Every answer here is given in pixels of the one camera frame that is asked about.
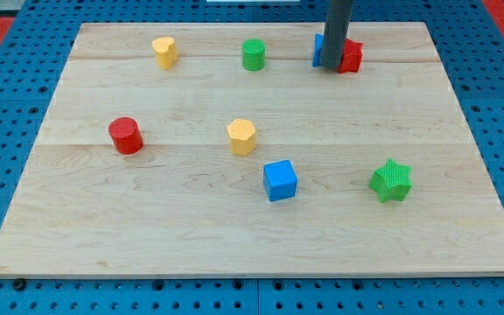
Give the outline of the grey cylindrical robot arm rod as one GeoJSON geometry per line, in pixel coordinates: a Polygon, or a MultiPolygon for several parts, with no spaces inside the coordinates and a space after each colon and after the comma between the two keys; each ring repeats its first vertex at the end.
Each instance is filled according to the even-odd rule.
{"type": "Polygon", "coordinates": [[[320,54],[322,67],[337,69],[340,66],[353,7],[353,0],[328,1],[320,54]]]}

